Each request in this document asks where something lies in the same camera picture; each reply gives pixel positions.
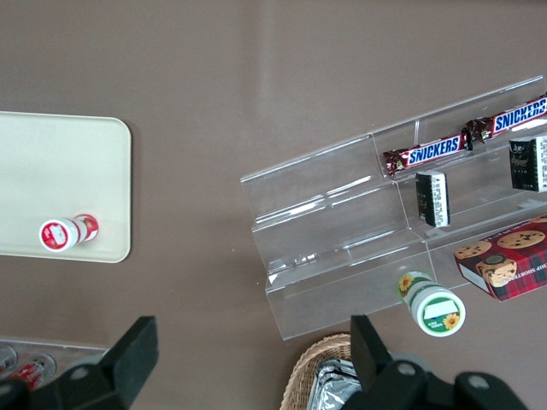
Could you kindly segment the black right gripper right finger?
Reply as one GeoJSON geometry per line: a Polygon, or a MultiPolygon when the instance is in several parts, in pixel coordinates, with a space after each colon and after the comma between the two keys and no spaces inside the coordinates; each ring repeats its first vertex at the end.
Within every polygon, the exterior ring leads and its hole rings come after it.
{"type": "Polygon", "coordinates": [[[351,361],[361,390],[348,409],[452,409],[453,386],[406,357],[394,359],[366,315],[350,321],[351,361]]]}

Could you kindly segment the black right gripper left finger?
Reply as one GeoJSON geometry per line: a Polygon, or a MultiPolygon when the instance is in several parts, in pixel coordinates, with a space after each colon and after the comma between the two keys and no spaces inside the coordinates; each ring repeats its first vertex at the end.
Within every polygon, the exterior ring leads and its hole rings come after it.
{"type": "Polygon", "coordinates": [[[42,409],[129,409],[159,359],[157,323],[142,316],[101,358],[80,362],[40,390],[42,409]]]}

